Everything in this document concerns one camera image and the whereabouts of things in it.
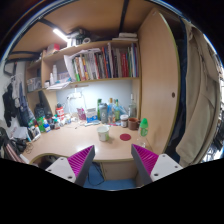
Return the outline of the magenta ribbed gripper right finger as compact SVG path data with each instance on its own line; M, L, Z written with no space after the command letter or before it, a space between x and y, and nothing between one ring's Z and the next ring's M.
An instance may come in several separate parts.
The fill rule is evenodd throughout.
M182 169L167 154L157 155L139 145L133 144L131 146L131 154L144 185L155 182Z

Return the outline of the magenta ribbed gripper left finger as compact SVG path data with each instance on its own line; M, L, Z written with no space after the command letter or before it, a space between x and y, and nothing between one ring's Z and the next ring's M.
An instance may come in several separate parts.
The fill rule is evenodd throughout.
M95 147L89 146L68 158L59 157L46 171L83 186L94 156Z

